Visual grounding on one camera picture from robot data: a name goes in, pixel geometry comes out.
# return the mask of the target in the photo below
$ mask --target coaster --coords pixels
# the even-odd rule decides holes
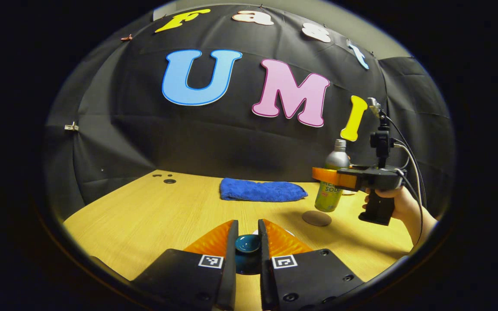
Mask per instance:
[[[304,221],[314,226],[328,226],[332,223],[332,218],[321,211],[306,211],[302,217]]]

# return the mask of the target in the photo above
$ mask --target table surface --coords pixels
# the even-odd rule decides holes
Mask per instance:
[[[175,179],[176,183],[164,183]],[[157,170],[77,211],[65,222],[71,237],[91,256],[128,280],[135,279],[166,249],[183,250],[216,226],[235,219],[239,235],[268,219],[292,232],[313,250],[328,248],[362,281],[369,281],[412,248],[403,223],[389,226],[358,220],[365,193],[344,195],[328,213],[332,223],[307,224],[302,214],[316,210],[319,183],[294,183],[308,197],[270,203],[220,199],[221,178]],[[259,275],[236,276],[236,311],[261,310]]]

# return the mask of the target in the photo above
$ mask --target black cable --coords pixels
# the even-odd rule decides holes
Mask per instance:
[[[418,202],[418,195],[417,195],[415,189],[412,187],[409,180],[407,179],[407,177],[405,177],[405,175],[403,173],[401,173],[400,171],[396,171],[396,172],[397,172],[397,175],[403,177],[403,180],[405,181],[405,183],[407,183],[407,186],[409,187],[409,189],[411,189],[411,192],[413,193],[413,195],[415,195],[415,199]],[[421,211],[421,203],[418,203],[418,208],[420,209],[420,235],[418,236],[418,239],[416,240],[417,245],[418,245],[418,242],[420,241],[421,232],[422,232],[422,229],[424,227],[424,216],[423,216],[422,211]]]
[[[409,148],[409,146],[407,146],[405,143],[403,143],[402,141],[398,140],[397,138],[394,138],[393,140],[395,140],[396,142],[398,142],[398,143],[400,143],[400,144],[405,145],[405,147],[407,147],[407,149]],[[409,165],[409,159],[410,159],[410,158],[411,158],[411,156],[407,156],[407,162],[405,162],[405,165],[403,165],[403,166],[401,167],[401,169],[403,169],[403,168],[407,168],[407,165]]]
[[[425,209],[428,209],[428,200],[425,196],[425,184],[424,184],[424,179],[422,178],[421,176],[421,172],[420,172],[420,169],[418,167],[418,161],[416,161],[416,157],[415,157],[415,154],[412,152],[411,150],[411,146],[409,145],[409,143],[407,142],[407,140],[405,139],[405,136],[403,136],[403,133],[401,133],[401,131],[399,130],[399,128],[395,125],[395,123],[393,122],[393,120],[391,120],[388,116],[385,116],[385,118],[391,122],[391,124],[393,124],[395,130],[397,130],[397,132],[399,132],[399,135],[401,136],[401,138],[403,139],[403,142],[404,144],[406,145],[406,147],[409,149],[409,153],[411,154],[411,157],[412,159],[415,161],[416,163],[416,170],[418,171],[418,177],[420,178],[420,183],[422,184],[422,189],[423,191],[421,191],[424,195],[424,208]]]

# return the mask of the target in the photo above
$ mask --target cable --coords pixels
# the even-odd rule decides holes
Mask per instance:
[[[405,174],[403,173],[403,171],[401,171],[400,169],[396,168],[395,171],[397,171],[397,173],[399,174],[399,176],[403,177],[403,180],[405,181],[405,183],[407,183],[407,185],[409,186],[409,188],[411,189],[411,192],[413,193],[413,195],[415,195],[415,197],[418,197],[416,195],[416,191],[415,189],[412,187],[411,183],[409,182],[409,180],[407,179],[407,177],[405,177]],[[420,242],[420,238],[421,238],[421,233],[422,233],[422,229],[424,228],[424,215],[422,213],[422,210],[421,210],[421,204],[418,205],[418,208],[420,210],[420,235],[418,235],[418,239],[416,240],[416,244],[418,245],[418,242]]]
[[[395,140],[396,142],[399,142],[401,144],[405,144],[402,141],[398,140],[397,138],[394,138],[393,140]],[[409,154],[409,156],[407,157],[407,162],[405,162],[405,165],[403,165],[401,168],[407,168],[407,165],[409,165],[409,159],[410,158],[411,158],[411,155]]]
[[[401,138],[403,139],[403,142],[404,144],[409,148],[409,153],[411,154],[411,158],[413,158],[415,161],[416,161],[416,157],[415,155],[413,154],[412,152],[412,149],[411,149],[411,146],[409,145],[409,143],[407,142],[407,140],[405,139],[405,136],[403,136],[403,133],[401,133],[401,131],[399,130],[399,128],[395,125],[395,123],[393,122],[393,120],[391,120],[388,116],[385,116],[385,118],[391,122],[391,124],[393,124],[395,130],[397,130],[397,132],[399,132],[399,135],[401,136]],[[418,171],[418,175],[420,177],[420,181],[422,183],[422,185],[424,185],[424,179],[422,178],[421,176],[421,172],[420,172],[420,169],[418,168],[418,166],[415,168],[417,171]],[[422,190],[424,192],[424,208],[425,209],[428,209],[428,203],[427,203],[427,198],[426,198],[426,195],[425,195],[425,187],[422,187]]]
[[[409,158],[411,157],[411,152],[407,149],[407,147],[401,145],[401,144],[393,144],[395,147],[398,147],[398,148],[403,148],[407,154],[409,155]],[[415,169],[415,173],[416,173],[416,187],[418,189],[418,203],[420,203],[420,205],[422,206],[423,205],[423,202],[421,200],[421,194],[420,194],[420,179],[418,177],[418,170],[417,170],[417,167],[416,167],[416,162],[414,159],[411,158],[411,163],[412,163],[412,167]]]

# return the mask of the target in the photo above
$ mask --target blue bowl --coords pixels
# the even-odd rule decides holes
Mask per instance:
[[[240,235],[236,239],[236,249],[243,253],[252,253],[261,248],[261,238],[255,234]]]

